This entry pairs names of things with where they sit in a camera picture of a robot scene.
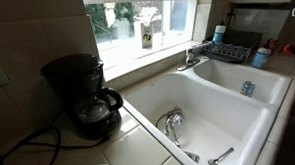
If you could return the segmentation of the aluminium can in sink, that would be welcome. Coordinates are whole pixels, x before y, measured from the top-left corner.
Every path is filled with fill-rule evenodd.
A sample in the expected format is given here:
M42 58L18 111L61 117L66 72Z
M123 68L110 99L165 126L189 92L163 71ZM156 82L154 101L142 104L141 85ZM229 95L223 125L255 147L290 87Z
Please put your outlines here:
M245 81L241 88L241 94L251 97L255 89L256 85L254 82Z

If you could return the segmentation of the blue bottle in rack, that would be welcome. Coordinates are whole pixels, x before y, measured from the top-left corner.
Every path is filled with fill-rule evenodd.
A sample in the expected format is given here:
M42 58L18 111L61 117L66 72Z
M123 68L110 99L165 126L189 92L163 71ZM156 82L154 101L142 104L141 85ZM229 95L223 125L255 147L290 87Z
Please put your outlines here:
M213 41L215 44L223 41L225 30L226 25L224 23L216 25L213 34Z

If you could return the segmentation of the red object on counter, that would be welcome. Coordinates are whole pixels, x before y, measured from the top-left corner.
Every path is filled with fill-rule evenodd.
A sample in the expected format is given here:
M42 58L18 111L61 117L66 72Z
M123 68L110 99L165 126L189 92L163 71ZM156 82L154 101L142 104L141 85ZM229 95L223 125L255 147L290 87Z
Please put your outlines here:
M274 54L275 52L278 52L282 54L295 55L295 45L292 45L290 43L285 43L283 46L280 46L279 41L273 38L267 40L265 47L269 48L272 54Z

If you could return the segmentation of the chrome sink faucet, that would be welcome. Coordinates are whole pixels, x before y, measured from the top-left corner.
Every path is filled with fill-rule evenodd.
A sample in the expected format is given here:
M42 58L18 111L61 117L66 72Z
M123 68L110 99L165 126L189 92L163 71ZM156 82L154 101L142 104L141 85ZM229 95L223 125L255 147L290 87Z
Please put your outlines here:
M185 63L176 68L177 71L184 71L191 68L193 65L200 62L198 58L195 58L194 55L196 51L201 52L204 48L212 48L214 42L206 42L202 44L193 45L191 48L186 50L186 60Z

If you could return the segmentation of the metal spoon in sink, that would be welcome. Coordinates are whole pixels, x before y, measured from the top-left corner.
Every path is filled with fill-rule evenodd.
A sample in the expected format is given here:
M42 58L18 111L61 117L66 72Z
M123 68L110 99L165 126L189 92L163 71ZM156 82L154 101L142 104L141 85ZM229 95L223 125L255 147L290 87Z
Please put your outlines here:
M226 152L224 152L223 154L221 154L218 158L216 158L216 159L209 159L208 160L208 165L218 165L220 159L222 159L223 157L229 155L234 150L235 150L234 148L229 148Z

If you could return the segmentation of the black drip coffee maker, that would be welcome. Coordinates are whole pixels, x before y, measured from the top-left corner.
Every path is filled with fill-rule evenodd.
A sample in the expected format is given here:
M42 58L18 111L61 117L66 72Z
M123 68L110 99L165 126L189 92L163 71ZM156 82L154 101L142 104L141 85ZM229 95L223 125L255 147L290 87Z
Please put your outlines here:
M67 55L41 68L80 134L98 140L109 134L121 121L123 99L111 87L104 87L104 63L91 54Z

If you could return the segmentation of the white double basin sink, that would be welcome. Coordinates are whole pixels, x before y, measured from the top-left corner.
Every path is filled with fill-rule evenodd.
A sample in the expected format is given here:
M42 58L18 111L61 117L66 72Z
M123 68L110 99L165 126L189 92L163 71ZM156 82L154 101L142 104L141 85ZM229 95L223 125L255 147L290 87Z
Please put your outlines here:
M245 81L256 85L241 94ZM288 76L203 57L185 71L159 74L124 91L124 106L182 165L255 165L292 82ZM185 131L177 147L154 124L175 106Z

